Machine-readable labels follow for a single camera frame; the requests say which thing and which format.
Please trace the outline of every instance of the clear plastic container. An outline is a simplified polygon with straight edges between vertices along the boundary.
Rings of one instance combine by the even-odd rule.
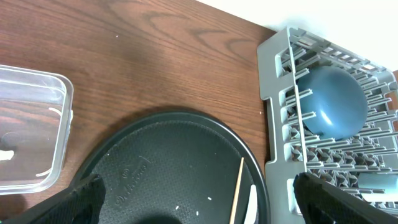
[[[57,181],[72,97],[62,75],[0,65],[0,195],[40,192]]]

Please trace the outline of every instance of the gray dish rack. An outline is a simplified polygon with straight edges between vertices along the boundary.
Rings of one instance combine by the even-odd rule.
[[[257,49],[261,99],[267,103],[271,161],[266,164],[266,184],[271,205],[271,223],[304,223],[295,201],[293,181],[309,172],[348,194],[383,194],[383,189],[361,189],[358,174],[398,174],[398,132],[392,122],[397,111],[389,110],[386,94],[397,96],[398,85],[391,71],[303,29],[288,27]],[[350,139],[320,139],[305,129],[296,80],[317,66],[348,71],[362,86],[368,99],[368,118]],[[397,216],[394,202],[371,202],[372,206]]]

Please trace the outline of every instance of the black plate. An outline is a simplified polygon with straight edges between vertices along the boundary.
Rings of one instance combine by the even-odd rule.
[[[100,223],[228,223],[241,156],[235,223],[244,221],[251,184],[257,187],[259,223],[270,223],[253,154],[225,124],[200,113],[157,113],[126,126],[87,158],[71,185],[90,174],[102,176]]]

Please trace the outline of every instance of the blue bowl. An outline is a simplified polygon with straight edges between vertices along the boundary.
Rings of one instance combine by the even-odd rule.
[[[300,100],[302,113],[316,112],[304,124],[321,139],[347,139],[358,133],[368,116],[368,102],[359,83],[345,70],[317,67],[298,80],[298,90],[313,94]]]

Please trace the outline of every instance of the wooden table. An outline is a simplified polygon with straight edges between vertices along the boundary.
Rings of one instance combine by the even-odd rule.
[[[75,94],[58,182],[36,194],[1,196],[0,218],[61,191],[101,140],[166,108],[224,121],[264,168],[256,49],[273,34],[194,0],[1,1],[0,63],[65,75]]]

